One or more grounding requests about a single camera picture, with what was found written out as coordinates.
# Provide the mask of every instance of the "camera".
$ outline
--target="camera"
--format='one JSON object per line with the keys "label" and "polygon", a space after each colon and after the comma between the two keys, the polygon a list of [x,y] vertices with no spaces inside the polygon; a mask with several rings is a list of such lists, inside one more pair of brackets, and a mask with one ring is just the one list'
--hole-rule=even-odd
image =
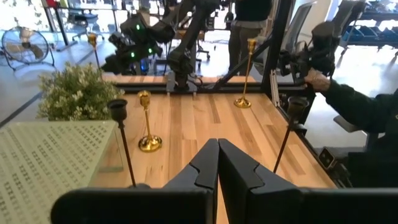
{"label": "camera", "polygon": [[106,63],[101,67],[105,72],[135,75],[134,62],[142,63],[144,58],[151,55],[162,55],[162,48],[152,37],[141,14],[130,14],[120,25],[120,30],[121,32],[113,33],[108,39],[116,50],[114,54],[105,58]]}
{"label": "camera", "polygon": [[331,77],[335,71],[334,52],[340,41],[339,37],[333,35],[334,29],[333,22],[322,22],[312,30],[311,47],[305,43],[303,49],[296,49],[295,52],[281,50],[279,54],[281,75],[292,74],[295,85],[305,84],[304,77],[311,68]]}

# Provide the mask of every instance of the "black sleeve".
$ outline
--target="black sleeve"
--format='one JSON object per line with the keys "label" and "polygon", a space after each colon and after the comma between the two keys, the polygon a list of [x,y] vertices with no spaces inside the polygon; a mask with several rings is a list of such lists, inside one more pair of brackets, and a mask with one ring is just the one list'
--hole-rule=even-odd
{"label": "black sleeve", "polygon": [[380,94],[370,98],[335,81],[331,81],[329,90],[323,95],[326,102],[349,123],[369,133],[385,132],[394,106],[393,95]]}

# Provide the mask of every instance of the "glass window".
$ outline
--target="glass window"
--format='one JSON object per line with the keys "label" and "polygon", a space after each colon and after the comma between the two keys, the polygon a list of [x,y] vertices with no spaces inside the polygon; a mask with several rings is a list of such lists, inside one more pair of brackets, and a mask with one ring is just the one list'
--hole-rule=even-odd
{"label": "glass window", "polygon": [[8,30],[24,26],[37,31],[49,31],[49,21],[41,0],[2,0],[0,1],[2,22],[0,29]]}
{"label": "glass window", "polygon": [[111,0],[68,0],[69,7],[84,9],[110,9],[112,8]]}

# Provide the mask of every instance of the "green perforated panel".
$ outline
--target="green perforated panel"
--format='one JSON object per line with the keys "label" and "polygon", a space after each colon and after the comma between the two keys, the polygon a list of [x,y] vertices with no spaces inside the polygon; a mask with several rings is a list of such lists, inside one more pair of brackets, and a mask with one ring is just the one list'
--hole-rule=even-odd
{"label": "green perforated panel", "polygon": [[1,129],[0,223],[50,223],[59,196],[90,185],[116,127],[113,121],[82,121]]}

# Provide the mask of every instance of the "green leaves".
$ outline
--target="green leaves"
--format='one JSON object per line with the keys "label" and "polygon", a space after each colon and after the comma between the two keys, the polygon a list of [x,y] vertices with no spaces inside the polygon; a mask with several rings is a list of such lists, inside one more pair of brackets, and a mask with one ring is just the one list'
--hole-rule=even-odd
{"label": "green leaves", "polygon": [[65,65],[64,71],[40,77],[43,97],[37,117],[50,121],[110,119],[106,104],[120,98],[123,91],[103,81],[103,71],[92,64]]}

